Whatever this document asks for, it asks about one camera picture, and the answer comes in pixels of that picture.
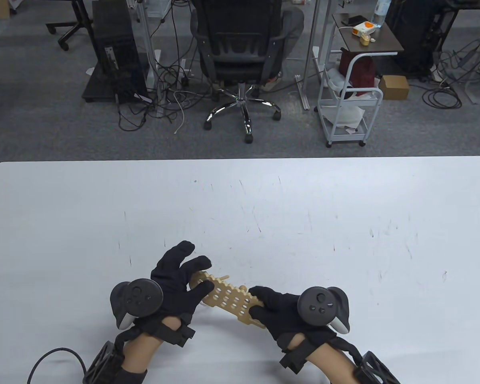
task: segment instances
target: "perforated wooden plank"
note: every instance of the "perforated wooden plank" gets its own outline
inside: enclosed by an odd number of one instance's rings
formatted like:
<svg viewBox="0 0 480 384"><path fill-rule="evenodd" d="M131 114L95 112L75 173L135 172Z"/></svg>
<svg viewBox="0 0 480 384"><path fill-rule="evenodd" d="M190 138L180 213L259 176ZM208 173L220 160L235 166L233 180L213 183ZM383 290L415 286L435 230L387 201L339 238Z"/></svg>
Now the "perforated wooden plank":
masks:
<svg viewBox="0 0 480 384"><path fill-rule="evenodd" d="M216 278L207 272L197 272L194 274L189 285L191 288L195 288L204 280L211 281L215 286L215 289L203 299L203 302L206 305L220 307L225 311L236 315L238 320L244 324L253 324L260 328L265 328L262 323L258 320L254 320L249 315L249 309L252 306L263 306L263 302L258 300L256 296L251 295L245 286L234 287L233 285L226 283L222 278Z"/></svg>

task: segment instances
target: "gloved hand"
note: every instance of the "gloved hand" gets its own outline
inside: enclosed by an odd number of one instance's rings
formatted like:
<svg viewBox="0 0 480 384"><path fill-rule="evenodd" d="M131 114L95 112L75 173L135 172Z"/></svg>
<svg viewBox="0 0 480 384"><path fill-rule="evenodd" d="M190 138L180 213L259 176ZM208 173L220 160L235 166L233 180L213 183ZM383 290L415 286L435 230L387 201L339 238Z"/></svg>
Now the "gloved hand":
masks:
<svg viewBox="0 0 480 384"><path fill-rule="evenodd" d="M194 289L187 291L187 285L192 275L198 271L211 267L211 261L206 256L198 256L184 264L183 260L194 252L196 248L189 241L182 241L165 252L163 258L151 272L151 279L156 281L164 293L162 305L158 311L146 318L138 318L136 325L142 326L153 316L180 316L194 314L197 305L214 289L210 281L200 283Z"/></svg>
<svg viewBox="0 0 480 384"><path fill-rule="evenodd" d="M336 337L336 333L328 326L315 327L300 318L297 311L298 295L282 294L267 287L252 287L249 293L265 305L251 307L249 314L267 327L274 340L277 341L283 334L294 336L302 333L313 346L318 348Z"/></svg>

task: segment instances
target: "chair backrest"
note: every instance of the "chair backrest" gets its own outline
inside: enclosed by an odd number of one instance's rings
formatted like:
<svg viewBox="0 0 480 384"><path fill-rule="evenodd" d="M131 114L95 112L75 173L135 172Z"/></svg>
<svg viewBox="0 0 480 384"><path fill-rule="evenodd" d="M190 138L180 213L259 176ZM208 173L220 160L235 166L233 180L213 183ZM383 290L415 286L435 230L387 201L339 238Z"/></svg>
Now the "chair backrest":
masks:
<svg viewBox="0 0 480 384"><path fill-rule="evenodd" d="M263 62L269 39L281 32L282 0L191 1L214 62Z"/></svg>

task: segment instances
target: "wooden board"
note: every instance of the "wooden board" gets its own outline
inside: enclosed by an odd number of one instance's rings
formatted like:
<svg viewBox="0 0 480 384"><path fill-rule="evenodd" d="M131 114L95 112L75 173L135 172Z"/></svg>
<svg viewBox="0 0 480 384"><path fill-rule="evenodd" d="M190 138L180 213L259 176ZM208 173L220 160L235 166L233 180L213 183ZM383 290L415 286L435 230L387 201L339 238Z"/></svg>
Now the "wooden board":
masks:
<svg viewBox="0 0 480 384"><path fill-rule="evenodd" d="M11 18L8 0L0 0L0 20L8 20Z"/></svg>
<svg viewBox="0 0 480 384"><path fill-rule="evenodd" d="M258 300L256 296L251 295L245 286L234 287L226 283L225 278L216 278L207 272L197 272L192 276L189 285L195 288L204 280L209 280L215 285L215 289L207 295L203 302L211 307L220 307L229 313L236 315L239 321L244 324L253 324L260 328L265 326L258 320L254 320L249 315L249 309L252 306L263 306L263 302Z"/></svg>

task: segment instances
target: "cardboard box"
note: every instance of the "cardboard box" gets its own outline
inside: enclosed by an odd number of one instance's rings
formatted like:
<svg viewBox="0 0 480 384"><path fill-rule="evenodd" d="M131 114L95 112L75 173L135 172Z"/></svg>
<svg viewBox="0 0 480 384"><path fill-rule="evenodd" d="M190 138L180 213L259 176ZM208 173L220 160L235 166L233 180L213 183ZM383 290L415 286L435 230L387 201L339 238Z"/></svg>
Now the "cardboard box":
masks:
<svg viewBox="0 0 480 384"><path fill-rule="evenodd" d="M384 75L379 83L384 100L407 100L409 83L405 76Z"/></svg>

